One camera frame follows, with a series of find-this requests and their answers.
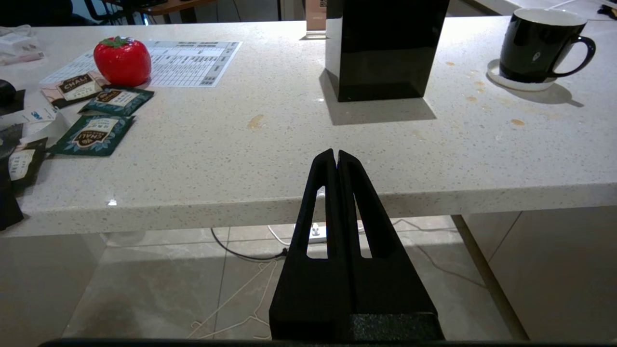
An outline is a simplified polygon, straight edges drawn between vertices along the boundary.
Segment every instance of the white charger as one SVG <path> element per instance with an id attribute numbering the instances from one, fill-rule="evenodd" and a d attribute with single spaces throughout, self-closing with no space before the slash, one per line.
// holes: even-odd
<path id="1" fill-rule="evenodd" d="M 12 56 L 27 56 L 41 51 L 38 40 L 35 37 L 8 33 L 0 36 L 0 52 Z"/>

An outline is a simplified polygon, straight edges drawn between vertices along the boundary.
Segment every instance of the strawberry leaf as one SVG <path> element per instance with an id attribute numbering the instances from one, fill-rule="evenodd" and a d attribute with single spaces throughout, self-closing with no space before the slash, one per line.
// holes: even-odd
<path id="1" fill-rule="evenodd" d="M 128 43 L 128 38 L 121 38 L 119 36 L 116 36 L 112 40 L 106 38 L 103 41 L 101 41 L 100 43 L 104 44 L 105 46 L 108 46 L 108 47 L 120 48 L 120 47 L 122 47 L 122 46 L 124 46 L 125 44 Z"/>

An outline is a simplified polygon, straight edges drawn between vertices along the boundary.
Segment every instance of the black mug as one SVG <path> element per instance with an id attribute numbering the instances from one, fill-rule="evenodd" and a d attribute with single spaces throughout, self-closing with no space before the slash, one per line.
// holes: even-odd
<path id="1" fill-rule="evenodd" d="M 586 23 L 585 18 L 565 10 L 514 11 L 503 40 L 499 74 L 513 81 L 541 83 L 579 72 L 595 54 L 594 41 L 580 36 Z M 587 45 L 585 60 L 570 72 L 556 73 L 555 68 L 578 42 Z"/>

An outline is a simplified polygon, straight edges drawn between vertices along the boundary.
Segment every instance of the white saucer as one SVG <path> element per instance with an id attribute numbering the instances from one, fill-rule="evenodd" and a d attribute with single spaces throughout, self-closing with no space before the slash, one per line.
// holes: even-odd
<path id="1" fill-rule="evenodd" d="M 555 83 L 556 78 L 547 78 L 542 83 L 524 83 L 509 80 L 499 75 L 499 59 L 492 60 L 487 66 L 486 75 L 495 83 L 506 88 L 522 90 L 522 91 L 542 91 L 548 89 Z"/>

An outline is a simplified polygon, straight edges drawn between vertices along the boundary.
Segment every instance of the gray tile floor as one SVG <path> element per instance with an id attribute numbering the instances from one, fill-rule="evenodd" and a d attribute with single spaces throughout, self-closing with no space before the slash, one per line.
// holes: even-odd
<path id="1" fill-rule="evenodd" d="M 272 227 L 290 241 L 293 225 Z M 511 339 L 450 217 L 404 219 L 395 228 L 446 339 Z M 284 247 L 266 226 L 215 232 L 229 249 L 246 255 L 273 255 Z M 370 254 L 360 237 L 363 254 Z M 239 259 L 219 247 L 209 229 L 113 233 L 107 239 L 65 337 L 270 337 L 268 308 L 284 261 Z M 308 253 L 323 257 L 325 251 L 316 244 Z"/>

